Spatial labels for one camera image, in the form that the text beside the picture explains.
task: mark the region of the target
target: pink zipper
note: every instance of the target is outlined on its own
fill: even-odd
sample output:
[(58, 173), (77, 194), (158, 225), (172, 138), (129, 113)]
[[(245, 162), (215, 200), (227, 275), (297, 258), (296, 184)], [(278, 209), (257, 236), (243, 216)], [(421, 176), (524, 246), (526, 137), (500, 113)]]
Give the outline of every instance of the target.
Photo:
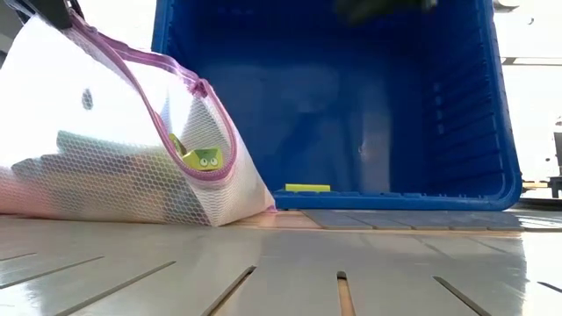
[[(106, 36), (99, 34), (95, 28), (86, 25), (86, 23), (80, 17), (78, 17), (73, 11), (71, 11), (70, 16), (73, 21), (73, 26), (74, 26), (73, 29), (76, 30), (85, 39), (90, 41), (91, 44), (96, 46), (102, 53), (104, 53), (115, 64), (115, 66), (117, 66), (119, 70), (123, 72), (123, 74), (131, 81), (134, 88), (139, 92), (143, 103), (147, 107), (148, 114), (150, 115), (150, 118), (152, 119), (153, 124), (156, 127), (156, 131), (160, 136), (162, 144), (166, 147), (169, 156), (180, 167), (180, 169), (188, 176), (192, 176), (202, 181), (219, 181), (224, 179), (226, 176), (228, 176), (230, 170), (234, 166), (234, 159), (237, 155), (238, 147), (237, 147), (236, 139), (234, 137), (234, 129), (231, 125), (230, 120), (228, 119), (226, 109), (224, 108), (220, 100), (217, 98), (216, 94), (213, 92), (213, 88), (211, 88), (207, 80), (200, 79), (195, 73), (181, 67), (177, 63), (177, 61), (175, 61), (171, 57), (136, 51), (128, 47), (125, 43), (117, 42), (114, 39), (109, 39)], [(116, 50), (114, 50), (112, 45), (114, 46), (121, 45), (121, 47), (123, 48), (126, 47), (126, 49), (124, 49), (125, 52), (123, 52), (122, 49), (119, 49), (118, 52), (116, 52)], [(152, 105), (150, 105), (141, 85), (137, 81), (134, 74), (131, 72), (129, 67), (123, 62), (124, 59), (128, 60), (129, 58), (131, 58), (131, 61), (152, 65), (155, 67), (162, 68), (163, 70), (169, 71), (173, 74), (180, 75), (185, 82), (186, 80), (191, 82), (190, 90), (192, 91), (192, 93), (194, 93), (195, 96), (206, 97), (208, 95), (211, 97), (212, 101), (214, 102), (214, 105), (217, 106), (219, 110), (219, 114), (225, 126), (227, 127), (228, 138), (231, 143), (230, 160), (222, 169), (216, 171), (203, 172), (195, 169), (190, 169), (184, 164), (181, 158), (177, 155), (176, 148), (174, 147), (173, 143), (169, 139), (168, 131), (164, 127), (162, 120), (160, 119), (159, 115), (154, 112)]]

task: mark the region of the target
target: plastic crate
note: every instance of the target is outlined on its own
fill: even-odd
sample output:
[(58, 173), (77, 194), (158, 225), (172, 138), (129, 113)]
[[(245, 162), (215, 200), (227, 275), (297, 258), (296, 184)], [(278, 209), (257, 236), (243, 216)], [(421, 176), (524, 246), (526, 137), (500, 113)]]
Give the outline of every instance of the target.
[(161, 0), (153, 49), (211, 82), (279, 208), (504, 210), (522, 182), (493, 15), (446, 0), (350, 27), (332, 0)]

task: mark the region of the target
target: white plastic deck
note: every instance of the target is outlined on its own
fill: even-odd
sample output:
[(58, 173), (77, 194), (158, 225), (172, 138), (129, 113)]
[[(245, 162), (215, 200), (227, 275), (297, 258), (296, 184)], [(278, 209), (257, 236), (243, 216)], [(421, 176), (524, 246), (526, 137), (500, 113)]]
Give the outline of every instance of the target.
[(560, 315), (562, 234), (521, 236), (0, 218), (0, 315), (339, 316), (342, 272), (358, 316)]

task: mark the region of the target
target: mesh bag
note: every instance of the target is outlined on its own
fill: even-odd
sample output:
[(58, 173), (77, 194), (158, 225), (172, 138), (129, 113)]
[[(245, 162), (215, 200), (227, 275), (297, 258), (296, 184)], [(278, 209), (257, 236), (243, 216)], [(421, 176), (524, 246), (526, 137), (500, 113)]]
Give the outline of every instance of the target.
[[(0, 71), (0, 212), (220, 226), (274, 208), (206, 80), (73, 23), (31, 18)], [(189, 168), (170, 133), (222, 166)]]

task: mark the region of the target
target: yellow block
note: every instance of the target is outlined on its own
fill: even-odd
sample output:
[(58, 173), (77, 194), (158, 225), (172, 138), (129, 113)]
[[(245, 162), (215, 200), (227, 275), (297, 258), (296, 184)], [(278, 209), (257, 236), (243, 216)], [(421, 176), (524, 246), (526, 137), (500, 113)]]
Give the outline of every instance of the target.
[(326, 184), (290, 184), (285, 185), (285, 190), (293, 192), (330, 192), (330, 186)]

